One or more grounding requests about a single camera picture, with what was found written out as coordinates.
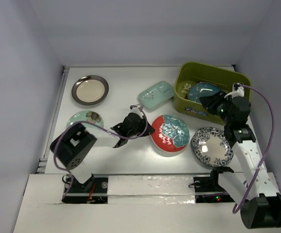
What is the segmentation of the dark teal round plate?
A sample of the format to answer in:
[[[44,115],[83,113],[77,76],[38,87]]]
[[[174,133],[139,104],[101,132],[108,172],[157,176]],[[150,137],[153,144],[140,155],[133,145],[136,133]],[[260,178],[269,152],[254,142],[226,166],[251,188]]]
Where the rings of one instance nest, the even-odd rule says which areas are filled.
[[[190,88],[187,99],[196,103],[201,103],[199,100],[200,97],[211,96],[220,91],[221,88],[212,83],[199,82]]]

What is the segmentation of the mint green flower plate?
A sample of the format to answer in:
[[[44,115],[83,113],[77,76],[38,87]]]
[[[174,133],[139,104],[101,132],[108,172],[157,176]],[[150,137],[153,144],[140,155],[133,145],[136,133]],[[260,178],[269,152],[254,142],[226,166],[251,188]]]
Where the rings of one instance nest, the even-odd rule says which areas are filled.
[[[93,125],[88,124],[87,127],[90,128],[96,128],[98,129],[98,126],[103,128],[104,127],[104,121],[101,115],[95,111],[91,110],[84,110],[80,111],[76,114],[74,114],[67,122],[66,129],[71,126],[73,123],[78,121],[87,121],[91,122]]]

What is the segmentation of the blue white floral plate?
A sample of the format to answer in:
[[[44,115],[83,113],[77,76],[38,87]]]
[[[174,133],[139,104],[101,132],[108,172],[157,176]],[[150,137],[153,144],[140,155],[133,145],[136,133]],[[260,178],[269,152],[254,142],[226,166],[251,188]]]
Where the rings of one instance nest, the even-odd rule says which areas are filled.
[[[192,137],[191,146],[196,158],[210,167],[226,166],[234,157],[224,132],[215,127],[199,129]]]

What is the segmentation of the brown rimmed cream round plate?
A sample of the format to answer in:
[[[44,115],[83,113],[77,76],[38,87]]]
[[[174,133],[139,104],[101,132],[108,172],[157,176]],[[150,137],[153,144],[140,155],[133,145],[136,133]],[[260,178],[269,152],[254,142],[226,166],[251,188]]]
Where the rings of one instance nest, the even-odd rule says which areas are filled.
[[[95,105],[102,102],[109,92],[109,84],[101,76],[88,75],[77,80],[71,89],[72,98],[82,105]]]

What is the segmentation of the celadon rectangular divided dish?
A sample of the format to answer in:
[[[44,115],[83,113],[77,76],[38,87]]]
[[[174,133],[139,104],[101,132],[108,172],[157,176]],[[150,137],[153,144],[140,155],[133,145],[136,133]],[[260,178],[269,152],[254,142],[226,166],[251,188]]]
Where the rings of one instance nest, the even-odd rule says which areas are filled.
[[[142,91],[138,100],[147,110],[155,110],[175,95],[174,87],[166,81],[160,81]]]

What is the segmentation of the red and teal floral plate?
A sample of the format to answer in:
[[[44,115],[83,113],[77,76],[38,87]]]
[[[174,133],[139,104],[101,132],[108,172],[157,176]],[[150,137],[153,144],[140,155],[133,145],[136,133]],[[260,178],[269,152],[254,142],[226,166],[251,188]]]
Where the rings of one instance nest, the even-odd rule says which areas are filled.
[[[162,152],[179,154],[185,150],[190,141],[187,124],[178,116],[163,114],[151,124],[155,130],[151,134],[154,145]]]

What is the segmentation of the black square floral plate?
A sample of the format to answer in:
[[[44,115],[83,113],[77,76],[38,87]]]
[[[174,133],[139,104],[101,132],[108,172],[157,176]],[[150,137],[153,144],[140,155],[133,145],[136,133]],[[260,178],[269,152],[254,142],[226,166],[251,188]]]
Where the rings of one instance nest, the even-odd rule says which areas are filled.
[[[194,82],[192,81],[182,81],[180,84],[179,84],[179,87],[178,87],[178,93],[179,95],[184,98],[184,99],[187,99],[187,95],[188,95],[188,92],[189,90],[191,89],[192,86],[194,86]]]

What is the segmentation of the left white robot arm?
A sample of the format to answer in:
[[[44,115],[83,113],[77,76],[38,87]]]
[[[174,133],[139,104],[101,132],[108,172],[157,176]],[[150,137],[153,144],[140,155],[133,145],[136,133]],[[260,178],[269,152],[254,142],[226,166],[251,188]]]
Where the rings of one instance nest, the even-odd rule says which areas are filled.
[[[78,176],[74,170],[80,166],[92,148],[120,148],[129,140],[150,136],[155,129],[143,113],[129,113],[109,130],[88,121],[78,121],[69,126],[50,145],[55,166],[64,172],[70,181],[64,180],[64,195],[73,185],[83,192],[89,191],[94,183],[92,172]]]

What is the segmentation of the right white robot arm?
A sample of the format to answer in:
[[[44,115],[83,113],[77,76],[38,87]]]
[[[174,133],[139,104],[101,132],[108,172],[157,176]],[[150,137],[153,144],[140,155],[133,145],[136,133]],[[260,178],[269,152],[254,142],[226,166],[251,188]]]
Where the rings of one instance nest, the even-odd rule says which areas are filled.
[[[232,212],[240,214],[247,229],[281,228],[281,194],[262,167],[264,156],[260,156],[256,137],[247,124],[251,103],[242,96],[232,97],[222,91],[200,97],[200,102],[225,123],[225,138],[245,176],[241,181],[227,167],[209,177],[210,187],[223,188],[235,201]]]

